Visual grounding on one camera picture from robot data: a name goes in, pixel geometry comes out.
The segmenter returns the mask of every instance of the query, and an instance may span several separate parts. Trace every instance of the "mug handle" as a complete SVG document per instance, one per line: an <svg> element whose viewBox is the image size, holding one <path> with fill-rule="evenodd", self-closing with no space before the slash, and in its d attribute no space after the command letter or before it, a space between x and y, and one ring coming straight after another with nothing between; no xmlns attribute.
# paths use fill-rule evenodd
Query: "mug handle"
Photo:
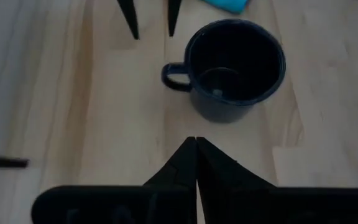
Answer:
<svg viewBox="0 0 358 224"><path fill-rule="evenodd" d="M170 74L187 74L187 69L183 63L168 63L162 68L161 79L162 82L169 88L178 91L190 92L191 84L179 83L168 78Z"/></svg>

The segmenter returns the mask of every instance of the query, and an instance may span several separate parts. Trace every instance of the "wood grain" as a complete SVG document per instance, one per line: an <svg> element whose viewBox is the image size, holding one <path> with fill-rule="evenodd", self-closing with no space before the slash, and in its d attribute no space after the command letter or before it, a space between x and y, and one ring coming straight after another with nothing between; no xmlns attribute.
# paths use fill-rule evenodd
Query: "wood grain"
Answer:
<svg viewBox="0 0 358 224"><path fill-rule="evenodd" d="M0 0L0 154L31 160L0 170L0 223L30 223L36 196L56 185L142 184L187 136L273 184L358 187L358 1L250 1L233 16L183 0L174 37L166 1L135 6L140 40L116 1ZM271 32L287 75L243 119L216 124L160 71L225 18Z"/></svg>

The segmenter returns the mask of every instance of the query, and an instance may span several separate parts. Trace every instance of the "dark blue mug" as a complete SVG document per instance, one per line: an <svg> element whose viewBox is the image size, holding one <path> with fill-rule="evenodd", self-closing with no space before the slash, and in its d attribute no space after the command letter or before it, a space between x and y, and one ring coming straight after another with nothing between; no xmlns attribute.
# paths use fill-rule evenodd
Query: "dark blue mug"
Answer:
<svg viewBox="0 0 358 224"><path fill-rule="evenodd" d="M188 75L189 83L171 79ZM162 69L162 81L190 92L196 110L215 122L232 122L268 98L285 75L281 45L264 28L240 19L216 21L201 28L189 41L183 63Z"/></svg>

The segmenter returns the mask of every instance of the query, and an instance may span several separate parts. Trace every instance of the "wooden table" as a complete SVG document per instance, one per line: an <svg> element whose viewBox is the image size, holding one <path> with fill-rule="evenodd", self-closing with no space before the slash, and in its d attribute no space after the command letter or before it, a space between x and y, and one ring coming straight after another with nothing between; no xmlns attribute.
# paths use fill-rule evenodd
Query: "wooden table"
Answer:
<svg viewBox="0 0 358 224"><path fill-rule="evenodd" d="M241 16L184 0L173 38L166 1L135 4L140 40L116 1L0 1L0 155L31 161L0 170L0 223L30 223L56 185L142 184L187 136L275 185L358 187L358 0L253 0ZM269 30L288 68L244 119L213 124L160 70L228 17Z"/></svg>

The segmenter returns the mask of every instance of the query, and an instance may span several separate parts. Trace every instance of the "blue cloth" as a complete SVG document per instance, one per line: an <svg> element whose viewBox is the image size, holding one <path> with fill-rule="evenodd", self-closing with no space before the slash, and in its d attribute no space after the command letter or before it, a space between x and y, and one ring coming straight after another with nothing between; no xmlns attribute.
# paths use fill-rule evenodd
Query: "blue cloth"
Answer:
<svg viewBox="0 0 358 224"><path fill-rule="evenodd" d="M205 0L213 6L227 10L231 13L240 14L248 0Z"/></svg>

